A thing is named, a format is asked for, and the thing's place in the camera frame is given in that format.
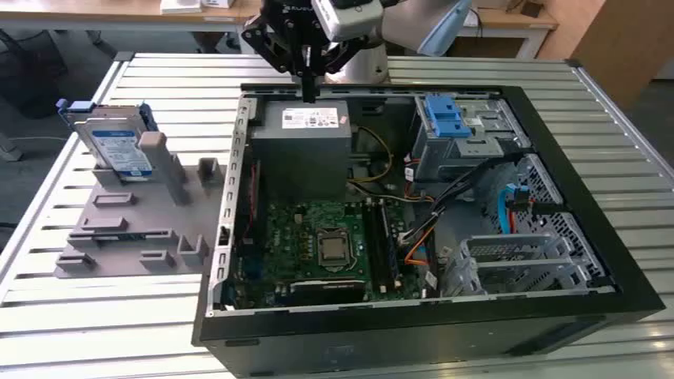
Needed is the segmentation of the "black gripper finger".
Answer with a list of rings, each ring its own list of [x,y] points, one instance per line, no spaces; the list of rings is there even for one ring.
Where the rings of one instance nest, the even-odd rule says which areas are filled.
[[[310,45],[310,102],[320,94],[318,85],[326,73],[336,73],[364,48],[369,38],[358,36],[328,48],[326,44]]]
[[[300,23],[289,17],[269,19],[257,14],[245,24],[241,37],[278,73],[289,73],[301,86],[301,100],[312,101],[312,71],[304,55]]]

